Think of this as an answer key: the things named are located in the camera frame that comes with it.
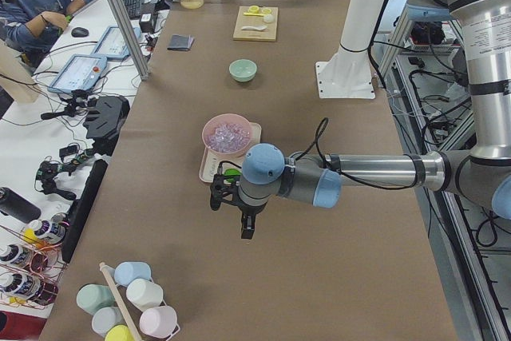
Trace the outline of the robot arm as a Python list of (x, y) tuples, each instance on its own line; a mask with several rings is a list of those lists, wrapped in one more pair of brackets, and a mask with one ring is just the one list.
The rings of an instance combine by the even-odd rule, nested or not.
[(510, 0), (407, 0), (415, 19), (454, 18), (462, 29), (476, 143), (468, 151), (425, 155), (300, 154), (285, 157), (274, 145), (248, 150), (233, 200), (241, 236), (255, 231), (270, 196), (331, 208), (344, 184), (376, 188), (423, 186), (447, 191), (510, 215)]

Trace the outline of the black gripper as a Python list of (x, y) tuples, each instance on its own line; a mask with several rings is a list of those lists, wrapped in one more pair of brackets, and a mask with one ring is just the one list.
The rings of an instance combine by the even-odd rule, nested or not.
[(238, 208), (241, 211), (241, 238), (251, 240), (255, 233), (256, 216), (261, 213), (266, 204), (250, 205), (242, 200), (238, 201)]

